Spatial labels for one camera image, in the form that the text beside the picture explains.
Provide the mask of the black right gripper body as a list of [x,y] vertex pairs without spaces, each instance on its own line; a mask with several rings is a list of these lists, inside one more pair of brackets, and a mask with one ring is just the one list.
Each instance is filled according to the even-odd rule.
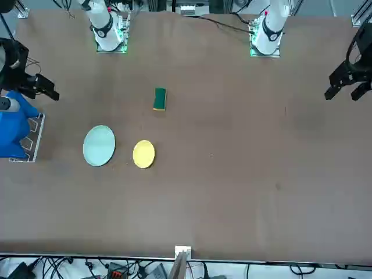
[[17,89],[26,82],[28,48],[21,42],[1,38],[1,89]]

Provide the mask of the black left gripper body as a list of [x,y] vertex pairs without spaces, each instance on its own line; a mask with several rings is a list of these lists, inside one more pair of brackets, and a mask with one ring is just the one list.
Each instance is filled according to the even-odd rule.
[[371,23],[359,28],[356,44],[362,59],[371,60]]

